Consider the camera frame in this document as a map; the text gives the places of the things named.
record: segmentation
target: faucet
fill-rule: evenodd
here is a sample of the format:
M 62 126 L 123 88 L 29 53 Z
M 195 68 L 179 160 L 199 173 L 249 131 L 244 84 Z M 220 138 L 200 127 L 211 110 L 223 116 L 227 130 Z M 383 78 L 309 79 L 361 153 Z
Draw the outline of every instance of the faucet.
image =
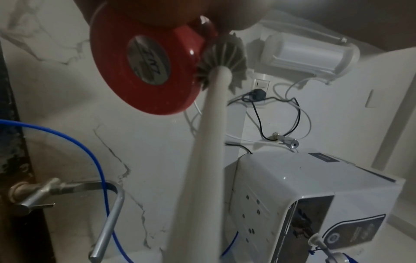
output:
M 103 229 L 101 230 L 100 236 L 88 255 L 91 263 L 100 263 L 103 260 L 105 250 L 110 242 L 111 235 L 114 232 L 114 227 L 124 203 L 123 188 L 112 181 L 106 181 L 105 184 L 108 190 L 117 194 L 117 197 L 113 208 L 105 221 Z M 19 182 L 10 188 L 9 199 L 11 202 L 15 203 L 12 206 L 12 213 L 16 216 L 25 216 L 35 209 L 53 207 L 55 204 L 42 204 L 42 201 L 51 195 L 64 195 L 99 189 L 102 189 L 101 181 L 65 183 L 61 182 L 58 178 L 52 178 L 45 184 Z

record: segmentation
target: white rod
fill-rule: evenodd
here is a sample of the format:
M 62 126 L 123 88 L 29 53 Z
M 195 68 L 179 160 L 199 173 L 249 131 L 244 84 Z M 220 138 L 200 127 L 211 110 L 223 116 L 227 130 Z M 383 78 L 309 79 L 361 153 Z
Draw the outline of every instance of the white rod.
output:
M 209 74 L 204 114 L 176 207 L 165 263 L 219 262 L 224 195 L 224 135 L 231 71 Z

